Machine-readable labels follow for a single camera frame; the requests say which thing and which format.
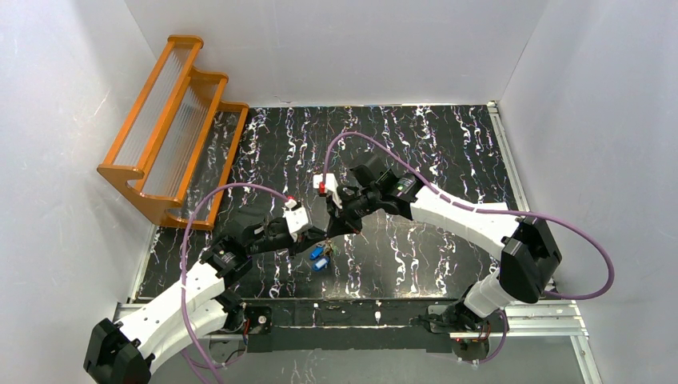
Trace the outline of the blue key tag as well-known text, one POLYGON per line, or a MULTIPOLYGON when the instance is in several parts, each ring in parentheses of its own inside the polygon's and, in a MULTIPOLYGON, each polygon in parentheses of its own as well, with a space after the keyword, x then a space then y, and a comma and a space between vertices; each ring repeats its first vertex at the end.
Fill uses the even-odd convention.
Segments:
POLYGON ((314 271, 320 271, 326 268, 329 265, 329 259, 328 258, 318 258, 313 261, 313 264, 311 265, 312 270, 314 271))

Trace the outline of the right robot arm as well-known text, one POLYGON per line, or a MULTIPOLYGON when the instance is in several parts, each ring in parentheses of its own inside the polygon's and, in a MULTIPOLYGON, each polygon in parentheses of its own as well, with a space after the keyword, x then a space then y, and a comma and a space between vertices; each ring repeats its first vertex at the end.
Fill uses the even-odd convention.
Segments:
POLYGON ((465 291, 454 306, 456 318, 480 320, 512 302, 537 302, 560 265, 560 251, 543 218, 509 210, 504 203, 486 210, 443 191, 414 170, 398 176, 377 156, 351 172, 358 186, 340 184, 331 173, 313 177, 314 189, 328 204, 328 237, 357 234, 363 217, 382 210, 458 235, 500 263, 498 270, 465 291))

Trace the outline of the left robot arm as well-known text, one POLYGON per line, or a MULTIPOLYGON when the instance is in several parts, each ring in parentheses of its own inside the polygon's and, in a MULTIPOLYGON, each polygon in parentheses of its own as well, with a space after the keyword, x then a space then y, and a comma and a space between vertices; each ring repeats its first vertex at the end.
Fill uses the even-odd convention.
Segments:
POLYGON ((116 322, 102 319, 92 329, 84 370, 97 383, 149 382, 199 337, 244 322, 243 301, 231 287, 252 269, 254 255, 283 249, 296 254, 326 237, 304 208, 252 226, 233 225, 154 300, 116 322))

